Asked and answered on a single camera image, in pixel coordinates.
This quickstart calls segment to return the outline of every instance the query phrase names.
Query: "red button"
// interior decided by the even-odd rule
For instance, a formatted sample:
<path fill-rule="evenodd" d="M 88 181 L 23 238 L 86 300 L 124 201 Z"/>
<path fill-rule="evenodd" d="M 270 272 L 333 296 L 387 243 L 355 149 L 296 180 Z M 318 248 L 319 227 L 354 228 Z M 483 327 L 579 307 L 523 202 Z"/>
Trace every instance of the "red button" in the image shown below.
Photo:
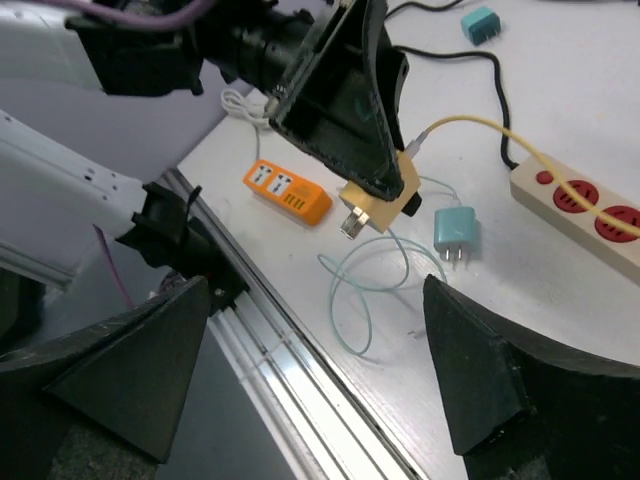
<path fill-rule="evenodd" d="M 544 170 L 536 175 L 536 180 L 542 185 L 549 185 L 551 182 L 553 182 L 553 175 Z"/>

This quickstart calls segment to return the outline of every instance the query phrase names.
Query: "orange socket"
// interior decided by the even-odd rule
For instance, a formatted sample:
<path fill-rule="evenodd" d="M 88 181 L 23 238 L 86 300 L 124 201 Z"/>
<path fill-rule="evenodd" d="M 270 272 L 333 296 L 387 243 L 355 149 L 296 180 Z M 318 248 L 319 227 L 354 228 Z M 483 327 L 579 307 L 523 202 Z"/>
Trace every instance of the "orange socket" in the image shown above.
<path fill-rule="evenodd" d="M 312 227 L 333 204 L 321 186 L 266 160 L 258 160 L 243 181 L 254 193 Z"/>

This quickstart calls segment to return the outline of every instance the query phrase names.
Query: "yellow power adapter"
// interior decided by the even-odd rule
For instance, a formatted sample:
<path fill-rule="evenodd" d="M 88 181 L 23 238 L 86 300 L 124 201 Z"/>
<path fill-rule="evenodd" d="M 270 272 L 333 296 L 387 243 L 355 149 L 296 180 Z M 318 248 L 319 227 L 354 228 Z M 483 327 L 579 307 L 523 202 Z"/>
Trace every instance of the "yellow power adapter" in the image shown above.
<path fill-rule="evenodd" d="M 391 202 L 369 195 L 354 182 L 347 183 L 340 193 L 340 198 L 351 210 L 340 231 L 351 240 L 358 236 L 365 225 L 370 225 L 378 233 L 386 232 L 420 188 L 420 177 L 409 155 L 398 152 L 398 166 L 404 181 L 404 190 Z"/>
<path fill-rule="evenodd" d="M 333 204 L 320 185 L 266 160 L 254 164 L 244 184 L 311 227 L 320 223 Z"/>

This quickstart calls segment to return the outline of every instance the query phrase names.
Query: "red outlet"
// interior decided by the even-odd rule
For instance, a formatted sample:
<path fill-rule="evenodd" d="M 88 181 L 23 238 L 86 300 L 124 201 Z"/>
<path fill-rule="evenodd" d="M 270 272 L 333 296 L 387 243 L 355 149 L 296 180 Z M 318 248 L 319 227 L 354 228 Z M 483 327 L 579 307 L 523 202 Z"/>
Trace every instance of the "red outlet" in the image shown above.
<path fill-rule="evenodd" d="M 605 208 L 603 212 L 608 213 L 622 222 L 633 225 L 634 227 L 640 225 L 640 212 L 635 208 L 627 207 L 625 205 L 615 205 L 613 207 Z M 599 218 L 596 219 L 596 231 L 605 240 L 615 243 L 628 243 L 638 239 L 638 237 L 631 235 L 630 233 L 625 233 Z"/>
<path fill-rule="evenodd" d="M 569 182 L 569 185 L 571 185 L 580 194 L 580 196 L 582 196 L 592 205 L 596 205 L 598 203 L 600 194 L 598 193 L 598 189 L 594 184 L 586 182 L 584 180 L 571 180 Z M 556 191 L 553 193 L 553 203 L 555 203 L 556 207 L 558 207 L 563 212 L 586 212 L 586 209 L 578 202 L 576 202 L 573 198 L 571 198 L 571 196 L 562 187 L 556 188 Z"/>

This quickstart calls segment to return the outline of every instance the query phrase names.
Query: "light blue plug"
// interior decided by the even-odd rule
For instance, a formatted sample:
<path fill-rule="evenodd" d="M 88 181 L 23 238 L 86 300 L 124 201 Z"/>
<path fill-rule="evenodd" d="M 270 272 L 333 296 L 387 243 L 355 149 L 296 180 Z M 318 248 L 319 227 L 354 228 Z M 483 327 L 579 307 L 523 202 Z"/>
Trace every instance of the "light blue plug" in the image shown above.
<path fill-rule="evenodd" d="M 488 7 L 480 7 L 460 21 L 464 36 L 474 45 L 480 45 L 500 33 L 502 25 L 498 14 Z"/>
<path fill-rule="evenodd" d="M 447 260 L 451 252 L 462 259 L 478 249 L 478 224 L 476 211 L 471 207 L 453 207 L 436 210 L 433 246 Z"/>

